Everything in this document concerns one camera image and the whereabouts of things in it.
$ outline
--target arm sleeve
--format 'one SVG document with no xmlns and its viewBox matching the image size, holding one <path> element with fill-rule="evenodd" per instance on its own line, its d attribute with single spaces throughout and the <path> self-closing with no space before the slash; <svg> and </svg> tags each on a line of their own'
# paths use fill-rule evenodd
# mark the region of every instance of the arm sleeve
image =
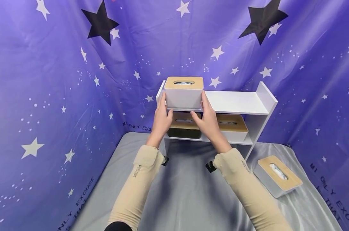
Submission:
<svg viewBox="0 0 349 231">
<path fill-rule="evenodd" d="M 237 149 L 215 156 L 214 166 L 231 186 L 257 231 L 292 231 L 272 196 L 249 170 Z"/>
<path fill-rule="evenodd" d="M 108 225 L 121 221 L 132 231 L 137 231 L 150 186 L 164 162 L 164 156 L 158 149 L 147 145 L 141 146 L 133 161 L 132 172 L 111 210 Z"/>
</svg>

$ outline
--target fabric surface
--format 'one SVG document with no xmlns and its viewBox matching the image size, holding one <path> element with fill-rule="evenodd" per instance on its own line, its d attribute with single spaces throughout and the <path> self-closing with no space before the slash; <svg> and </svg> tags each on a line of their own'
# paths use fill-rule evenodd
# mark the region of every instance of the fabric surface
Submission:
<svg viewBox="0 0 349 231">
<path fill-rule="evenodd" d="M 104 230 L 137 151 L 146 139 L 147 134 L 142 133 L 131 132 L 123 136 L 72 231 Z M 159 149 L 164 151 L 163 142 Z M 167 166 L 160 168 L 152 183 L 138 230 L 254 230 L 219 170 L 209 173 L 205 168 L 215 155 L 210 143 L 172 143 L 168 154 L 170 160 Z M 276 199 L 293 230 L 340 230 L 290 148 L 257 143 L 248 166 L 252 170 L 257 160 L 269 155 L 280 158 L 303 181 L 296 191 Z"/>
<path fill-rule="evenodd" d="M 263 81 L 259 141 L 291 146 L 349 230 L 349 0 L 2 0 L 0 231 L 69 229 L 168 76 Z"/>
</svg>

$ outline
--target finger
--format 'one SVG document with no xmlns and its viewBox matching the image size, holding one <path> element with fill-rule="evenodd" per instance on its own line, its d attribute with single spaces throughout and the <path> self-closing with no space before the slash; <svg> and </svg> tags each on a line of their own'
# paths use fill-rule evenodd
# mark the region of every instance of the finger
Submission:
<svg viewBox="0 0 349 231">
<path fill-rule="evenodd" d="M 190 112 L 190 113 L 191 113 L 192 119 L 195 121 L 197 125 L 199 125 L 199 123 L 201 122 L 201 119 L 197 116 L 195 112 Z"/>
</svg>

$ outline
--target person's left hand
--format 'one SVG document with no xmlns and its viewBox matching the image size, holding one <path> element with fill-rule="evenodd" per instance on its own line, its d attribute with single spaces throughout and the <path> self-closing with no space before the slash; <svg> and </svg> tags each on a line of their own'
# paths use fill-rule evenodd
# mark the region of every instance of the person's left hand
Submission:
<svg viewBox="0 0 349 231">
<path fill-rule="evenodd" d="M 165 92 L 163 92 L 157 109 L 155 110 L 152 132 L 146 141 L 146 145 L 159 148 L 161 140 L 172 124 L 172 119 L 173 110 L 170 110 L 167 114 L 167 106 L 165 105 Z"/>
</svg>

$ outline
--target tissue box on floor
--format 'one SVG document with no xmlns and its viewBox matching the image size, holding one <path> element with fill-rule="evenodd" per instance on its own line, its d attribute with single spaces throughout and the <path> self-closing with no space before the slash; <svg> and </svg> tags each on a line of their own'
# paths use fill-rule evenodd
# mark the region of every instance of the tissue box on floor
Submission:
<svg viewBox="0 0 349 231">
<path fill-rule="evenodd" d="M 201 109 L 202 77 L 168 77 L 164 85 L 170 109 Z"/>
<path fill-rule="evenodd" d="M 276 156 L 258 160 L 254 174 L 272 194 L 278 198 L 299 187 L 303 182 Z"/>
</svg>

